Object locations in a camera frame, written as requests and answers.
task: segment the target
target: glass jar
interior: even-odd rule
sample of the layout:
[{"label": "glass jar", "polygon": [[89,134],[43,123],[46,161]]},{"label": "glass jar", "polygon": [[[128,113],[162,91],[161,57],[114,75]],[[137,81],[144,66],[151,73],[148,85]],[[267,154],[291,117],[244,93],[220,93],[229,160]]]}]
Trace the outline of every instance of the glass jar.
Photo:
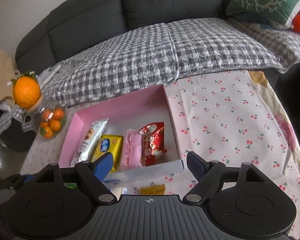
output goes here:
[{"label": "glass jar", "polygon": [[58,101],[46,99],[44,96],[26,112],[25,122],[22,124],[23,132],[33,130],[43,139],[56,137],[66,124],[66,109]]}]

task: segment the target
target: metal screw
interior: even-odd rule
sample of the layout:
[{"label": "metal screw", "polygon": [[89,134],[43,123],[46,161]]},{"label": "metal screw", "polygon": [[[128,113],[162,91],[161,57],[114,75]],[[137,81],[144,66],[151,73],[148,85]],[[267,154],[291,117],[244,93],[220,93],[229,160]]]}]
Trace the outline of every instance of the metal screw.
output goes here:
[{"label": "metal screw", "polygon": [[110,194],[102,194],[99,196],[99,200],[102,202],[109,202],[112,201],[114,197]]},{"label": "metal screw", "polygon": [[198,202],[201,200],[201,197],[197,194],[190,194],[190,195],[186,196],[186,200],[188,200],[190,202]]}]

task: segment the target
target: white snack wrapper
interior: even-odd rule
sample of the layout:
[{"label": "white snack wrapper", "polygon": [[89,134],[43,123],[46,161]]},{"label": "white snack wrapper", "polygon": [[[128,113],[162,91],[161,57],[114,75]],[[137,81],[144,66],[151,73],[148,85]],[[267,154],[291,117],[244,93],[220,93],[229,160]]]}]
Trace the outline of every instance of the white snack wrapper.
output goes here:
[{"label": "white snack wrapper", "polygon": [[89,161],[91,159],[91,156],[94,153],[101,135],[106,127],[108,119],[109,118],[105,118],[92,123],[84,141],[78,147],[78,150],[71,161],[71,167],[73,167],[76,163]]}]

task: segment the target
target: pink box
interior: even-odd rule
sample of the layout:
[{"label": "pink box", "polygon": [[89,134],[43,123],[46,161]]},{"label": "pink box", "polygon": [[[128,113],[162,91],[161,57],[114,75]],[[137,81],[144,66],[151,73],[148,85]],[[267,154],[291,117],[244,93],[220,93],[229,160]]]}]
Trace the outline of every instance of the pink box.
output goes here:
[{"label": "pink box", "polygon": [[164,122],[164,146],[167,153],[156,165],[109,173],[105,181],[131,182],[180,173],[184,170],[178,146],[177,133],[163,85],[131,92],[102,101],[77,111],[71,121],[62,147],[59,165],[70,167],[78,145],[92,122],[109,118],[104,134],[123,135],[128,129],[141,129],[151,122]]}]

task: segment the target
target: plaid fabric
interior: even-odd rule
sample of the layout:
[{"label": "plaid fabric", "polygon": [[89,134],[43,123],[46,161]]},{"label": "plaid fabric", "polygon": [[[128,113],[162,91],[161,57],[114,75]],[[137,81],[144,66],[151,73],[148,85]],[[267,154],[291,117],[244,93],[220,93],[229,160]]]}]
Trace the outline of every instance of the plaid fabric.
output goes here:
[{"label": "plaid fabric", "polygon": [[[103,41],[61,61],[42,93],[64,106],[99,101],[178,77],[178,62],[164,23],[142,27]],[[22,121],[18,106],[0,118],[0,133],[12,118]]]},{"label": "plaid fabric", "polygon": [[[42,93],[64,106],[100,101],[177,78],[222,70],[277,68],[274,52],[218,18],[188,19],[142,27],[103,41],[52,67]],[[0,133],[18,106],[0,119]]]},{"label": "plaid fabric", "polygon": [[292,65],[300,62],[300,34],[289,30],[252,30],[249,28],[250,23],[241,23],[232,18],[228,19],[228,23],[276,54],[283,66],[279,69],[281,73],[285,73]]},{"label": "plaid fabric", "polygon": [[282,68],[274,53],[224,20],[187,19],[167,26],[176,47],[179,78],[222,70]]}]

